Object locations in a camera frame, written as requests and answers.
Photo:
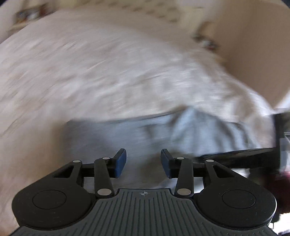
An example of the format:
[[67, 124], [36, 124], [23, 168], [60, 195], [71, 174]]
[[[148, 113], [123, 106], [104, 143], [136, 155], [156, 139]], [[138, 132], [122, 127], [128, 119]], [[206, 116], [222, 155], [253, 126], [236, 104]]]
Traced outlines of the white floral bedspread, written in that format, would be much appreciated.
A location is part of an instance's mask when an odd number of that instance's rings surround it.
[[183, 30], [153, 16], [85, 5], [62, 9], [1, 43], [1, 235], [11, 203], [63, 165], [62, 126], [191, 107], [274, 142], [273, 110]]

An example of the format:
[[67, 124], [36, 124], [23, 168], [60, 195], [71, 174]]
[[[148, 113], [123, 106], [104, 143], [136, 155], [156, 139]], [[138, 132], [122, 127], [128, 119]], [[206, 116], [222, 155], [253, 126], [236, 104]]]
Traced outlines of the light blue-grey pants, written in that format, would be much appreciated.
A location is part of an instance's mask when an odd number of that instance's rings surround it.
[[162, 168], [160, 152], [196, 157], [259, 147], [250, 129], [241, 123], [223, 121], [193, 108], [133, 119], [97, 122], [89, 119], [68, 121], [62, 131], [63, 157], [92, 163], [112, 157], [120, 149], [127, 152], [121, 176], [113, 180], [118, 188], [170, 188]]

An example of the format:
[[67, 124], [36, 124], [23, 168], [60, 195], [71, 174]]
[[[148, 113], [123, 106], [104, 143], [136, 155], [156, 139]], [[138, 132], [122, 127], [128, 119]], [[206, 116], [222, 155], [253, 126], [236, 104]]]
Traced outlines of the cream left bedside table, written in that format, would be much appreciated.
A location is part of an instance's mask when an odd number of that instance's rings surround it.
[[45, 16], [55, 12], [55, 9], [49, 3], [41, 3], [35, 6], [25, 7], [15, 14], [15, 23], [8, 30], [12, 35], [31, 23], [34, 23]]

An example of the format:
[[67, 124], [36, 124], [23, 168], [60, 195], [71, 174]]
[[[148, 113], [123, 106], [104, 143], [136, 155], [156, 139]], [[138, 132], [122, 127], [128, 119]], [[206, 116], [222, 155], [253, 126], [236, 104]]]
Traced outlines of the cream tufted headboard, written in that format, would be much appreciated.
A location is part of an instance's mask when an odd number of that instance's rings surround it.
[[107, 7], [119, 7], [133, 12], [141, 12], [172, 23], [195, 21], [202, 17], [201, 6], [181, 6], [177, 1], [95, 1]]

